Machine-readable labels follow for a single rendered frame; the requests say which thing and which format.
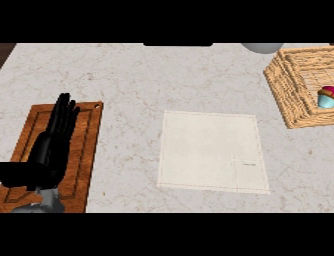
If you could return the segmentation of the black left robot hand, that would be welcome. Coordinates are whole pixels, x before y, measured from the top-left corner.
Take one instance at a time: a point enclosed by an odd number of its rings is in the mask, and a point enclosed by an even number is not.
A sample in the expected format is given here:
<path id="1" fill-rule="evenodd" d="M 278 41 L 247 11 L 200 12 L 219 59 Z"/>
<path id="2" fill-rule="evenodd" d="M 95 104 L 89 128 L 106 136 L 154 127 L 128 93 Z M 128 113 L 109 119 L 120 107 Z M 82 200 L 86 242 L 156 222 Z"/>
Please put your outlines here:
<path id="1" fill-rule="evenodd" d="M 26 162 L 0 162 L 0 182 L 8 188 L 54 189 L 66 176 L 70 141 L 80 108 L 70 94 L 58 97 L 46 130 L 39 134 Z"/>

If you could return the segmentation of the white cloth placemat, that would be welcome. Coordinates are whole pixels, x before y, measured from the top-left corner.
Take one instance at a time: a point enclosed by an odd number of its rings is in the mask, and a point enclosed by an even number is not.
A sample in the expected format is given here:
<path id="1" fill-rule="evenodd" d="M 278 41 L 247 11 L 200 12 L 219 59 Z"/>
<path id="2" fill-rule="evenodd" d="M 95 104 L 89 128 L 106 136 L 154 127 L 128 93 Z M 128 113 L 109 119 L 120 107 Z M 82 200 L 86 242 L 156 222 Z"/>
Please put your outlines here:
<path id="1" fill-rule="evenodd" d="M 271 193 L 253 115 L 165 112 L 157 186 Z"/>

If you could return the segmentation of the tan wicker basket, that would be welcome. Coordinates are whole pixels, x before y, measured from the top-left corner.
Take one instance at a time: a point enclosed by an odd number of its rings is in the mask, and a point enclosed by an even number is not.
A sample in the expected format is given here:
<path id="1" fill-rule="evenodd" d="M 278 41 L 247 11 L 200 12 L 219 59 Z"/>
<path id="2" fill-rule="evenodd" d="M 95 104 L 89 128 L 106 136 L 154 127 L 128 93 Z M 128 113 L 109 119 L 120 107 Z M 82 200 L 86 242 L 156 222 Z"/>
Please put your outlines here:
<path id="1" fill-rule="evenodd" d="M 318 106 L 318 91 L 334 87 L 334 46 L 281 49 L 265 77 L 287 127 L 334 125 L 334 107 Z"/>

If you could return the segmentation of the pink frosted blue cupcake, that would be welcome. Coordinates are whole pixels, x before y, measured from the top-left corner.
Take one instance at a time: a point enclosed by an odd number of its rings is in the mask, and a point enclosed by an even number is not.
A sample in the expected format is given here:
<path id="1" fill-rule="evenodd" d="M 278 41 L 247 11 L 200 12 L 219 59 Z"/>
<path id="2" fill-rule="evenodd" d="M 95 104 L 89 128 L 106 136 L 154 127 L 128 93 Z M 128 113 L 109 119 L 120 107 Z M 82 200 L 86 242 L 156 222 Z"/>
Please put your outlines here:
<path id="1" fill-rule="evenodd" d="M 318 107 L 334 108 L 334 86 L 324 86 L 318 91 Z"/>

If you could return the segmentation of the brown wooden cutting board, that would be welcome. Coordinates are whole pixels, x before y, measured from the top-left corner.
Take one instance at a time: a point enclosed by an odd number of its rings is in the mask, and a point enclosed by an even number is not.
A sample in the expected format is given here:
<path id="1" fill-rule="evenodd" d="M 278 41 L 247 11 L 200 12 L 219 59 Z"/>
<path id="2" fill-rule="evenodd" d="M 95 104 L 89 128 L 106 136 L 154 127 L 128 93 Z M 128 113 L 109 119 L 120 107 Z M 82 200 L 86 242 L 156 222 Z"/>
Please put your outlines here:
<path id="1" fill-rule="evenodd" d="M 78 106 L 80 113 L 70 144 L 70 160 L 66 177 L 58 186 L 67 213 L 86 212 L 104 103 L 82 102 Z M 11 158 L 13 162 L 27 161 L 38 135 L 46 130 L 52 109 L 52 104 L 32 106 Z M 42 196 L 26 187 L 0 186 L 0 213 L 8 213 L 21 205 L 41 202 Z"/>

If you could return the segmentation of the grey rounded object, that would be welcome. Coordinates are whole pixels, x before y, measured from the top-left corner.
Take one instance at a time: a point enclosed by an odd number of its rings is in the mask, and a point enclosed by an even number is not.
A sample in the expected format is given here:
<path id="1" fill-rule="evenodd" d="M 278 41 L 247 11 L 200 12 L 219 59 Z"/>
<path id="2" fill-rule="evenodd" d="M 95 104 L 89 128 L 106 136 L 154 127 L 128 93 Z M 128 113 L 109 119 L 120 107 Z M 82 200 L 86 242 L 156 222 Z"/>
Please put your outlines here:
<path id="1" fill-rule="evenodd" d="M 243 43 L 243 46 L 255 53 L 272 54 L 281 49 L 283 43 Z"/>

